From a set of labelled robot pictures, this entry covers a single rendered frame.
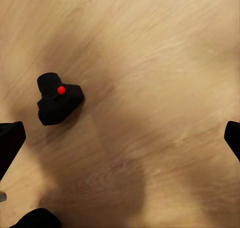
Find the digital camera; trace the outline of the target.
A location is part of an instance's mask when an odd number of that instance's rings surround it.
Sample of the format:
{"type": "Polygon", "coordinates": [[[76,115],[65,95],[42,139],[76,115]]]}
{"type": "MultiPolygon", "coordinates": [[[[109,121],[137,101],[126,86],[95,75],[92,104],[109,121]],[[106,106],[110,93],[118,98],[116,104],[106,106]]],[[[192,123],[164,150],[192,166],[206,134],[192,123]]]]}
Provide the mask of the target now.
{"type": "Polygon", "coordinates": [[[42,96],[38,118],[44,126],[60,124],[85,100],[80,85],[62,83],[55,72],[41,75],[37,84],[42,96]]]}

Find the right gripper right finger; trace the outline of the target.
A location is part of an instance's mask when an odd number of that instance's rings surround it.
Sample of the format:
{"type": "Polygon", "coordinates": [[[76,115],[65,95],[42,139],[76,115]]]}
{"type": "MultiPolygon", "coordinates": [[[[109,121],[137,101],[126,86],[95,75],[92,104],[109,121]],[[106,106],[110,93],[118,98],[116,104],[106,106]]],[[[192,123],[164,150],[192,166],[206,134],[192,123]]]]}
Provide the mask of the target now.
{"type": "Polygon", "coordinates": [[[240,161],[240,123],[228,121],[224,139],[240,161]]]}

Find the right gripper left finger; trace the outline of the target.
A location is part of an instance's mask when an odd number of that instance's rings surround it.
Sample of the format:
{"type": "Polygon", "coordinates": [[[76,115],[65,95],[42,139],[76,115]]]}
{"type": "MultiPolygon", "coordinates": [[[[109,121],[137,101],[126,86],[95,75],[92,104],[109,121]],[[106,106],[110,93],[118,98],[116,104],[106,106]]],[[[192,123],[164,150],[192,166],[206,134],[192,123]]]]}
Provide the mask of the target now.
{"type": "Polygon", "coordinates": [[[26,140],[21,121],[0,125],[0,181],[26,140]]]}

